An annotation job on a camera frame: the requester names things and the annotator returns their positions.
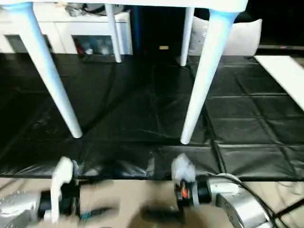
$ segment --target beige floor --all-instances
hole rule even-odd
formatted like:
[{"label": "beige floor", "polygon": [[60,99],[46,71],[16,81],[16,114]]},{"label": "beige floor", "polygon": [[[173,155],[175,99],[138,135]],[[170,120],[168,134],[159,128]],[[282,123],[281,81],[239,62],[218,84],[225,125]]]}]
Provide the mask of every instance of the beige floor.
[{"label": "beige floor", "polygon": [[[0,186],[11,179],[0,179]],[[2,189],[0,195],[15,190],[42,190],[49,188],[50,180],[19,179]],[[304,197],[304,183],[252,182],[248,184],[274,210],[278,211]],[[143,180],[115,180],[82,188],[81,209],[90,210],[102,205],[119,205],[119,211],[79,223],[76,218],[62,218],[60,228],[231,228],[225,213],[218,208],[201,206],[199,210],[186,210],[186,224],[146,222],[139,216],[143,205],[162,204],[175,208],[173,184]],[[284,216],[291,228],[304,228],[304,207]],[[37,228],[52,228],[50,222],[41,222]]]}]

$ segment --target white chair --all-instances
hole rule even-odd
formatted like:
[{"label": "white chair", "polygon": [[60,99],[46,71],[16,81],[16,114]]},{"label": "white chair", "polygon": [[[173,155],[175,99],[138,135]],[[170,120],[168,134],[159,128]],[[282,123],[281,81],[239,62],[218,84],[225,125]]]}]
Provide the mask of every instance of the white chair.
[{"label": "white chair", "polygon": [[[53,2],[54,0],[32,1]],[[182,66],[186,65],[187,61],[194,9],[197,7],[210,10],[208,31],[180,140],[183,144],[188,144],[205,102],[219,59],[223,53],[233,21],[240,12],[245,10],[248,0],[73,0],[72,2],[84,1],[105,3],[109,17],[109,27],[112,32],[114,55],[118,63],[121,62],[121,56],[111,4],[186,7],[180,61]],[[9,11],[12,21],[19,29],[20,37],[71,134],[75,138],[80,138],[82,131],[41,34],[33,12],[32,2],[26,0],[0,0],[0,4]]]}]

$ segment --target white pillow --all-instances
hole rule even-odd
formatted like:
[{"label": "white pillow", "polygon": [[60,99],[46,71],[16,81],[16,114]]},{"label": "white pillow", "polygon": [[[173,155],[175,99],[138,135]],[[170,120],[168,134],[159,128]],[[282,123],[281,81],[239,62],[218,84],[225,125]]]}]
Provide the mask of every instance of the white pillow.
[{"label": "white pillow", "polygon": [[[190,56],[200,56],[207,34],[208,21],[193,18],[189,52]],[[223,55],[253,56],[260,43],[262,19],[233,24]]]}]

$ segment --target black floor mat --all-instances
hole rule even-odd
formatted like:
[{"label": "black floor mat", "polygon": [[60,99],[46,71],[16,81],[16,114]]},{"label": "black floor mat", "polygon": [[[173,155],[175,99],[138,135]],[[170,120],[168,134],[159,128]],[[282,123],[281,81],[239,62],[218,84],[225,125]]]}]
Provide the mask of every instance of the black floor mat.
[{"label": "black floor mat", "polygon": [[304,112],[253,59],[223,57],[189,145],[180,143],[198,58],[120,64],[53,56],[84,136],[72,138],[27,55],[0,55],[0,176],[49,178],[61,156],[83,178],[169,180],[181,153],[198,174],[304,180]]}]

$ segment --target white cabinet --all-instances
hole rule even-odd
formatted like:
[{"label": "white cabinet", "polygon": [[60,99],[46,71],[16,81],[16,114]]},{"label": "white cabinet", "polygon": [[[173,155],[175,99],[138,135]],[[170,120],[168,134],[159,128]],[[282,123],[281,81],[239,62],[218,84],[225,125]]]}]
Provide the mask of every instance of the white cabinet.
[{"label": "white cabinet", "polygon": [[[116,26],[120,54],[131,55],[132,40],[128,23],[116,23]],[[56,27],[58,29],[58,33],[61,37],[66,53],[69,54],[77,54],[77,49],[73,37],[79,37],[83,35],[94,36],[97,41],[100,40],[103,42],[104,39],[98,39],[98,37],[106,36],[107,40],[111,40],[111,34],[107,22],[58,22],[56,23]]]},{"label": "white cabinet", "polygon": [[[94,53],[104,53],[100,51],[101,43],[107,43],[112,48],[107,16],[70,17],[63,6],[54,3],[34,3],[34,12],[41,32],[54,53],[77,54],[77,39],[94,40]],[[120,53],[132,55],[130,12],[115,15],[115,21]],[[4,10],[0,10],[0,52],[26,52],[17,29]]]},{"label": "white cabinet", "polygon": [[[42,34],[46,37],[47,43],[50,45],[50,50],[54,53],[65,53],[66,51],[62,45],[55,23],[41,22],[39,26]],[[11,22],[0,22],[0,52],[26,52],[18,31]]]}]

